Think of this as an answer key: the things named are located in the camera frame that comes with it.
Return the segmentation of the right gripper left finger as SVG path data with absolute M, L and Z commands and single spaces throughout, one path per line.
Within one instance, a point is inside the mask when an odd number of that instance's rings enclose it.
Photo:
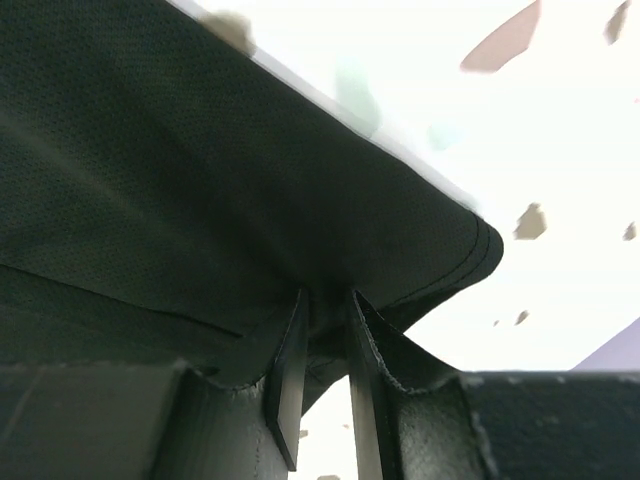
M 309 299 L 216 373 L 171 363 L 1 366 L 5 479 L 284 479 L 296 467 Z

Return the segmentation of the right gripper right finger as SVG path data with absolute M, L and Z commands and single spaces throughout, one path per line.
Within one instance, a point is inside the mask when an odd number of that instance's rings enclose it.
M 358 292 L 348 318 L 360 478 L 638 477 L 637 372 L 463 372 Z

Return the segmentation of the black t shirt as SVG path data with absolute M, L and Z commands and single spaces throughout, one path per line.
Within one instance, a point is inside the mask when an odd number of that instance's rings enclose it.
M 498 232 L 165 1 L 1 5 L 1 358 L 223 352 L 310 295 L 305 407 L 340 306 L 399 330 L 488 277 Z

